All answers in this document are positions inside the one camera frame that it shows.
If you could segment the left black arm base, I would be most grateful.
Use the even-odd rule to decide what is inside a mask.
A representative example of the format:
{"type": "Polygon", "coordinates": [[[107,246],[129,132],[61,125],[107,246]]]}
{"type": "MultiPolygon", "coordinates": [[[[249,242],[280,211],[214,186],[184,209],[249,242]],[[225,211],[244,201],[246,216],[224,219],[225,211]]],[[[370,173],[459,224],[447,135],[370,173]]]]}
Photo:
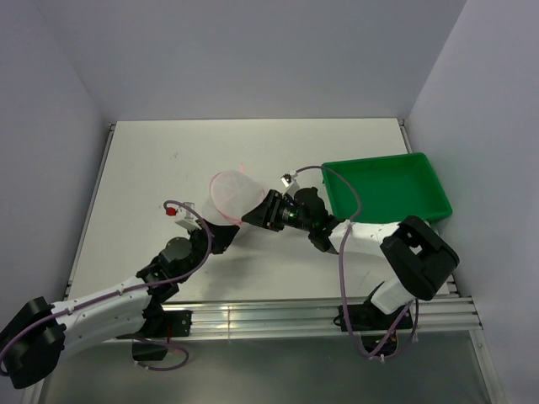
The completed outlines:
{"type": "MultiPolygon", "coordinates": [[[[163,340],[165,344],[170,344],[174,338],[189,336],[192,316],[193,311],[190,310],[163,311],[154,318],[147,319],[141,330],[134,335],[143,339],[163,340]]],[[[172,348],[137,339],[131,343],[131,357],[137,362],[160,362],[171,352],[172,348]]]]}

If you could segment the mesh laundry bag pink trim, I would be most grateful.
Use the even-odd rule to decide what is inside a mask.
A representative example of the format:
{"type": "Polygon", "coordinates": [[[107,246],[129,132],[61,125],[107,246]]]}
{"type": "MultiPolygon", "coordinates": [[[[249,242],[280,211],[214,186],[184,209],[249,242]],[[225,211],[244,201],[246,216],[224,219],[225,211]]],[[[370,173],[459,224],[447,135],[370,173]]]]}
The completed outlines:
{"type": "Polygon", "coordinates": [[[220,171],[210,180],[201,215],[213,225],[241,226],[243,216],[259,206],[265,196],[265,188],[243,171],[220,171]]]}

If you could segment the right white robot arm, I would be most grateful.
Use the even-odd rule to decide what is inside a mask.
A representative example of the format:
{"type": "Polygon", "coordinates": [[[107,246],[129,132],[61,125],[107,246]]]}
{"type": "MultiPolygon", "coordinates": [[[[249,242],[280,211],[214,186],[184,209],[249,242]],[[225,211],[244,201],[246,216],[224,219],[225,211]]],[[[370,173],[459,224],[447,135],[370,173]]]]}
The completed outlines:
{"type": "Polygon", "coordinates": [[[328,213],[314,187],[293,196],[271,190],[242,221],[271,231],[287,226],[306,231],[316,249],[339,255],[340,271],[346,253],[386,259],[393,276],[375,288],[364,309],[375,328],[386,326],[412,300],[432,300],[460,263],[454,249],[417,216],[387,224],[347,221],[328,213]]]}

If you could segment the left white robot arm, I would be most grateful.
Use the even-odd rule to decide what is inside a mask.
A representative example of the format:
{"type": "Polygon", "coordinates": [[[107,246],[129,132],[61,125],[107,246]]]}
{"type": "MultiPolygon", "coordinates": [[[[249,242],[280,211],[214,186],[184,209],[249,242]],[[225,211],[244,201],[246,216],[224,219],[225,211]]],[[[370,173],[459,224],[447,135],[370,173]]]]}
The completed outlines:
{"type": "Polygon", "coordinates": [[[162,304],[210,255],[224,253],[239,230],[201,221],[118,285],[73,300],[28,301],[1,331],[1,375],[24,389],[84,349],[113,338],[158,334],[164,325],[162,304]]]}

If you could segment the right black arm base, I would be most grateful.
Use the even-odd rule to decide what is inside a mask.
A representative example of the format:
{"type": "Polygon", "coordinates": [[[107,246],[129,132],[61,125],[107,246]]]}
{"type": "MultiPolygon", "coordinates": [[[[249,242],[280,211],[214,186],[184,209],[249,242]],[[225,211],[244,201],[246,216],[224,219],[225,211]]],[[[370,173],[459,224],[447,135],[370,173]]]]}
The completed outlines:
{"type": "Polygon", "coordinates": [[[391,358],[404,350],[416,337],[419,325],[419,303],[398,307],[386,315],[371,303],[348,305],[352,332],[359,338],[364,357],[368,359],[391,358]]]}

